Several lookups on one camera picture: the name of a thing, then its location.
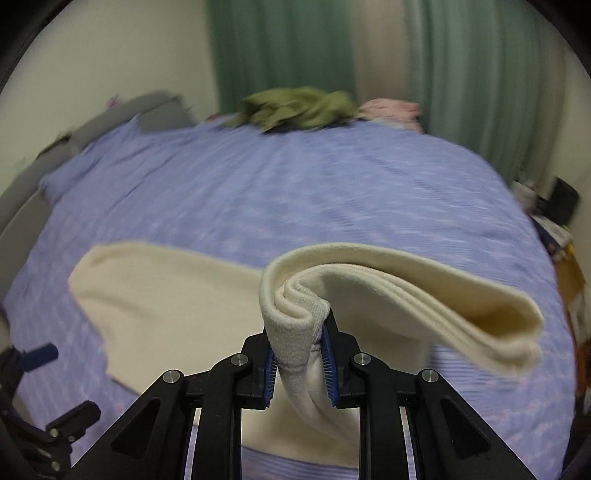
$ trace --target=blue handle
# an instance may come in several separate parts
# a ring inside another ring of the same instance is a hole
[[[48,343],[47,345],[22,354],[18,366],[24,372],[30,372],[49,362],[53,362],[57,359],[58,355],[57,347],[53,343]]]

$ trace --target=metal screw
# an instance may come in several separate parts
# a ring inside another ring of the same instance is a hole
[[[232,362],[232,365],[239,367],[248,363],[248,356],[244,355],[244,353],[237,353],[236,355],[232,355],[230,361]]]
[[[353,357],[353,362],[358,365],[367,365],[371,362],[371,355],[368,355],[367,353],[358,353]]]
[[[435,383],[437,380],[439,380],[439,374],[435,370],[430,369],[423,370],[421,377],[425,382],[429,383]]]
[[[181,373],[178,370],[168,370],[162,376],[162,380],[164,380],[166,383],[178,382],[179,378],[181,378]]]

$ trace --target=black clamp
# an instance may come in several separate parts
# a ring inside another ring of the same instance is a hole
[[[12,401],[22,376],[57,357],[51,343],[31,352],[8,348],[0,353],[0,466],[8,478],[63,478],[71,468],[70,445],[100,419],[97,405],[85,401],[41,430],[14,410]]]
[[[323,331],[329,397],[360,409],[361,480],[408,479],[399,407],[407,409],[418,480],[534,480],[465,400],[430,369],[411,375],[360,351],[332,313]],[[193,480],[239,480],[241,410],[269,405],[276,364],[266,333],[210,371],[165,372],[95,443],[66,480],[183,477],[196,408],[201,408]]]

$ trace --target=white fabric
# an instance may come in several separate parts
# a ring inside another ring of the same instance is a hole
[[[298,249],[261,277],[192,252],[127,242],[94,247],[69,284],[105,340],[109,375],[138,393],[170,368],[204,371],[239,351],[262,330],[262,312],[281,381],[268,411],[243,413],[243,443],[309,462],[357,464],[357,413],[333,409],[324,385],[319,338],[329,308],[364,351],[405,371],[427,365],[434,341],[506,374],[531,368],[540,354],[543,319],[526,294],[366,245]]]
[[[331,308],[344,330],[379,326],[399,335],[389,347],[404,356],[412,356],[409,339],[442,342],[503,374],[530,369],[540,357],[543,317],[528,295],[388,248],[324,244],[293,250],[263,272],[259,302],[294,406],[311,425],[352,442],[358,420],[351,411],[329,407],[322,375],[319,340]]]

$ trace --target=blue bed sheet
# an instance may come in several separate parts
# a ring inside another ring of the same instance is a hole
[[[262,135],[216,124],[142,134],[134,121],[41,182],[53,211],[4,307],[21,349],[54,342],[58,361],[19,394],[44,426],[91,399],[100,422],[78,458],[136,396],[108,378],[102,340],[67,288],[98,243],[142,239],[264,267],[293,248],[361,242],[412,252],[518,287],[545,317],[543,358],[506,379],[433,348],[432,363],[541,480],[556,479],[574,406],[574,359],[554,272],[500,177],[474,153],[369,122]],[[246,450],[245,479],[356,478],[352,469]]]

